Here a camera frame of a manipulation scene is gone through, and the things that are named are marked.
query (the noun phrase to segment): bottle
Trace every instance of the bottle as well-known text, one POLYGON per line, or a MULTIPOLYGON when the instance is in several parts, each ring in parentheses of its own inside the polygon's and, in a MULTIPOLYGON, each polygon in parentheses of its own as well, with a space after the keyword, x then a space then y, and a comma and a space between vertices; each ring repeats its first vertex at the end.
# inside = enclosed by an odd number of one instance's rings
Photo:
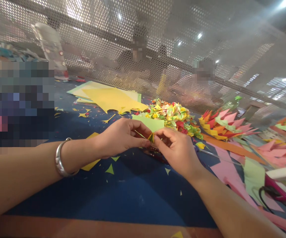
POLYGON ((54 65, 55 78, 65 82, 69 79, 66 62, 64 60, 60 35, 54 28, 44 23, 31 25, 36 38, 40 41, 46 59, 54 65))
POLYGON ((240 100, 242 99, 241 96, 236 96, 233 100, 228 101, 222 106, 222 111, 225 111, 229 109, 229 112, 232 112, 234 109, 236 109, 239 106, 240 100))

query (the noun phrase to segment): perforated metal mesh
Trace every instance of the perforated metal mesh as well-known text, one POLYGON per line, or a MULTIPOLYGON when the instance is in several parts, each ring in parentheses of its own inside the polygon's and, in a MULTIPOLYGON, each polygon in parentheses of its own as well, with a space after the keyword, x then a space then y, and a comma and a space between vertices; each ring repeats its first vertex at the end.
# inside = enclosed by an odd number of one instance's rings
POLYGON ((250 120, 263 128, 286 115, 286 34, 257 17, 265 10, 253 0, 0 0, 0 41, 42 55, 30 24, 47 23, 70 74, 198 113, 240 95, 239 115, 263 105, 250 120), (214 83, 195 80, 197 62, 212 64, 214 83))

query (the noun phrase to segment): left hand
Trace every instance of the left hand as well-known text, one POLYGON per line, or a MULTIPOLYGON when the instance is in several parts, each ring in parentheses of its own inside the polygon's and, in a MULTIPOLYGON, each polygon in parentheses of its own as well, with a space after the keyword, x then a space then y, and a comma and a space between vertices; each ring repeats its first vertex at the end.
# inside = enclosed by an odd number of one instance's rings
POLYGON ((149 147, 151 143, 145 138, 148 138, 151 133, 152 131, 141 121, 121 118, 96 136, 94 141, 104 159, 120 154, 129 148, 149 147))

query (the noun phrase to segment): person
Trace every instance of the person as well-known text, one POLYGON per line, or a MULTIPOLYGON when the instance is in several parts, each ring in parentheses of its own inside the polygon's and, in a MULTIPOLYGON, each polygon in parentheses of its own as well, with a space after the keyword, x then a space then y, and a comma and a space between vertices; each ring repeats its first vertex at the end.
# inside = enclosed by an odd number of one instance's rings
MULTIPOLYGON (((121 118, 96 137, 66 141, 61 161, 73 173, 97 159, 106 159, 133 147, 149 147, 151 134, 142 122, 121 118)), ((170 128, 155 132, 155 146, 169 164, 199 193, 222 235, 226 237, 286 237, 242 198, 206 170, 189 136, 170 128)), ((61 141, 18 148, 0 154, 0 214, 60 180, 55 154, 61 141)))

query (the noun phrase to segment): hand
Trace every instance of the hand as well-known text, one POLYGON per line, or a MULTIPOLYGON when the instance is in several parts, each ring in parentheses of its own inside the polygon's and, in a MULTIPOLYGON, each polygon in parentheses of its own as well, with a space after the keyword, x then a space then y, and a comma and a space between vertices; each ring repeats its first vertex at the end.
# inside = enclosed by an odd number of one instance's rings
POLYGON ((97 148, 101 150, 102 157, 108 158, 129 148, 149 147, 150 141, 144 137, 148 138, 151 133, 151 130, 141 121, 121 118, 96 136, 94 141, 97 148))
POLYGON ((170 128, 162 128, 154 134, 155 146, 185 179, 190 181, 205 170, 198 160, 190 136, 170 128))

